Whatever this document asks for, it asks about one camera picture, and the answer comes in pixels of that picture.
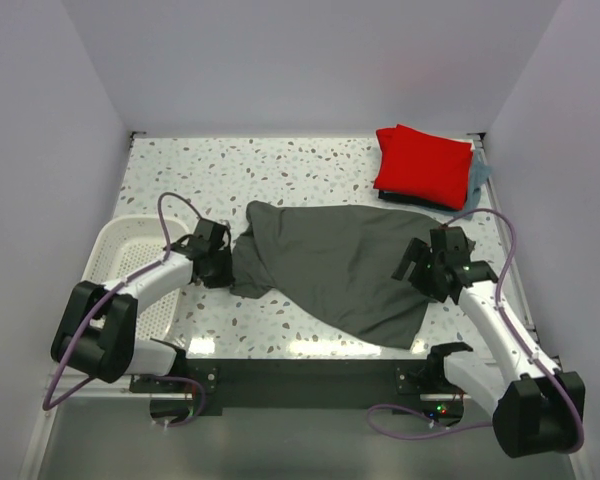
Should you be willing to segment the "grey t shirt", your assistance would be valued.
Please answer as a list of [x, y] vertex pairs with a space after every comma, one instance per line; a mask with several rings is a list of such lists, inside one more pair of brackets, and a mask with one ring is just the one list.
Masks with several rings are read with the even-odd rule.
[[410, 349], [429, 300], [393, 279], [412, 239], [439, 222], [361, 205], [276, 207], [252, 201], [233, 248], [232, 294], [275, 289], [317, 320], [362, 341]]

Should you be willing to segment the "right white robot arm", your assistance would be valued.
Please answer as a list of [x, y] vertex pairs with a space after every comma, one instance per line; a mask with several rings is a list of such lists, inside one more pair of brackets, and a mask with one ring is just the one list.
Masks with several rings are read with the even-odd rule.
[[584, 443], [585, 385], [565, 372], [532, 338], [502, 292], [502, 279], [485, 261], [471, 258], [459, 227], [414, 238], [393, 273], [426, 297], [452, 300], [477, 328], [494, 365], [464, 342], [430, 349], [420, 379], [432, 390], [453, 387], [491, 417], [496, 439], [511, 458], [546, 452], [571, 454]]

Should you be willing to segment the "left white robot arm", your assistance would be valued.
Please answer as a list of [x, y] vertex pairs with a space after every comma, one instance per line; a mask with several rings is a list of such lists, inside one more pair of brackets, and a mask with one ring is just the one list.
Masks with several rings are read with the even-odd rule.
[[208, 289], [234, 282], [229, 227], [200, 220], [192, 233], [153, 262], [120, 279], [85, 280], [72, 290], [51, 345], [51, 358], [106, 383], [125, 375], [151, 375], [165, 392], [180, 390], [187, 368], [181, 350], [159, 339], [141, 340], [141, 313], [163, 297], [199, 282]]

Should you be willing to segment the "white plastic basket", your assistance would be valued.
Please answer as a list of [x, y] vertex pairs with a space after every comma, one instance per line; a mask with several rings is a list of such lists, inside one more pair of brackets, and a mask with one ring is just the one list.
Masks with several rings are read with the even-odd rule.
[[[156, 215], [124, 215], [108, 222], [98, 234], [82, 278], [108, 287], [162, 258], [165, 234], [177, 240], [189, 232], [183, 221]], [[165, 286], [151, 286], [138, 304], [138, 340], [165, 341], [175, 322], [182, 287], [171, 276]]]

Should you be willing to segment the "folded black t shirt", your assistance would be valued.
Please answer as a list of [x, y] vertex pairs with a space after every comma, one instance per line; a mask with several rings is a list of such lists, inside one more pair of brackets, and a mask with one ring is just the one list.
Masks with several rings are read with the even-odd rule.
[[395, 192], [387, 192], [384, 190], [378, 191], [378, 198], [383, 201], [400, 204], [400, 205], [410, 205], [421, 208], [427, 208], [430, 210], [440, 211], [444, 213], [456, 213], [461, 211], [461, 209], [454, 209], [444, 204], [436, 203], [424, 198], [414, 197], [409, 195], [403, 195]]

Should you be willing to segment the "folded red t shirt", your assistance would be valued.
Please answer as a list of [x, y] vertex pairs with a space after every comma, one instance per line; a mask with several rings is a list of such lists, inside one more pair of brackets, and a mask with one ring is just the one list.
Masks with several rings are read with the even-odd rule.
[[461, 210], [469, 192], [470, 143], [430, 135], [411, 127], [380, 128], [381, 163], [373, 187], [383, 193]]

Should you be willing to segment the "folded light blue t shirt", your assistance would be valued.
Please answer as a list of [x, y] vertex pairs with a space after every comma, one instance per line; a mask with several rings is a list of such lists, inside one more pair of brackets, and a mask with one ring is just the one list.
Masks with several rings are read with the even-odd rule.
[[482, 188], [487, 184], [492, 173], [492, 168], [486, 164], [482, 156], [475, 153], [472, 159], [463, 213], [475, 210], [479, 207], [482, 197]]

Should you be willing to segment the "aluminium frame rail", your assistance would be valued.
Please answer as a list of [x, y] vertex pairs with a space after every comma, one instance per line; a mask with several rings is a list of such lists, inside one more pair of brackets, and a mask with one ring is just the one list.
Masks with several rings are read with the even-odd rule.
[[[471, 141], [472, 146], [475, 149], [474, 157], [479, 158], [486, 166], [489, 166], [490, 163], [487, 159], [484, 148], [485, 135], [485, 132], [468, 133], [467, 138]], [[492, 177], [489, 177], [489, 179], [486, 181], [483, 190], [484, 192], [482, 193], [480, 206], [489, 207], [500, 212], [501, 205]], [[513, 236], [506, 222], [499, 216], [494, 216], [491, 220], [491, 223], [498, 232], [500, 248], [502, 249], [504, 255], [503, 263], [506, 263], [508, 255], [515, 254], [516, 251], [514, 248]], [[515, 257], [512, 257], [509, 268], [504, 275], [502, 292], [504, 299], [510, 302], [512, 310], [515, 312], [519, 320], [524, 324], [525, 329], [529, 332], [530, 336], [539, 344], [541, 344], [538, 330], [534, 323], [534, 319], [529, 308], [529, 303], [526, 298], [526, 292], [523, 287]]]

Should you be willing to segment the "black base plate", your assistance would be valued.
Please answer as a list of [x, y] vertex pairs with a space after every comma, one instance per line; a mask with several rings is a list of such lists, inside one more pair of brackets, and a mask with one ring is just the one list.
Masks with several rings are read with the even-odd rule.
[[398, 404], [431, 410], [435, 401], [468, 394], [432, 379], [425, 360], [191, 359], [179, 377], [199, 383], [134, 375], [130, 392], [147, 394], [153, 413], [202, 406], [220, 416], [228, 409], [355, 409]]

